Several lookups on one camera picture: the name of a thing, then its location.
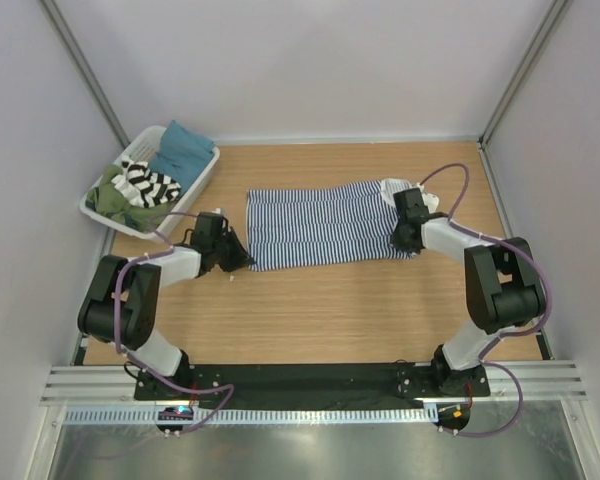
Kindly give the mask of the blue white striped tank top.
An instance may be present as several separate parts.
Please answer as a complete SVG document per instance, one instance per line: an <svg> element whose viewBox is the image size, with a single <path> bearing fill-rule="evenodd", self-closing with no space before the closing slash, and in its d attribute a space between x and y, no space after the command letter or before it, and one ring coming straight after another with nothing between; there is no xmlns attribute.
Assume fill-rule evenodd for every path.
<svg viewBox="0 0 600 480"><path fill-rule="evenodd" d="M260 189L247 193L252 269L266 272L366 260L410 259L391 244L398 222L393 195L401 179L326 189Z"/></svg>

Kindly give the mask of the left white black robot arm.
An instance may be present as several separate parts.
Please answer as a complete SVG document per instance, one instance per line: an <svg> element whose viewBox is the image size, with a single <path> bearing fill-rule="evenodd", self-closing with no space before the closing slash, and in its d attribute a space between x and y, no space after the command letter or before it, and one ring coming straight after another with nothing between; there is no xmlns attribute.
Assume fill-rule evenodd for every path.
<svg viewBox="0 0 600 480"><path fill-rule="evenodd" d="M103 343L157 378L169 399L184 398L192 387L186 352L171 344L156 326L160 290L197 279L218 267L226 273L255 264L228 219L203 212L183 240L165 251L128 258L100 259L77 316L79 331Z"/></svg>

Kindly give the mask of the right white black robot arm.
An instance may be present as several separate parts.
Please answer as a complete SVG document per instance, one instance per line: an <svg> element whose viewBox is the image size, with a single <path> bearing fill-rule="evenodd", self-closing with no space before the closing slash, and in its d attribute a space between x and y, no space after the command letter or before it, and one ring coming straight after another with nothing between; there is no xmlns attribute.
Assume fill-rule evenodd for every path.
<svg viewBox="0 0 600 480"><path fill-rule="evenodd" d="M469 320L436 349L430 372L439 394L462 395L482 375L482 360L501 339L524 334L525 326L548 312L543 279L526 240L484 236L432 212L418 187L395 193L393 200L394 247L409 254L435 251L464 267Z"/></svg>

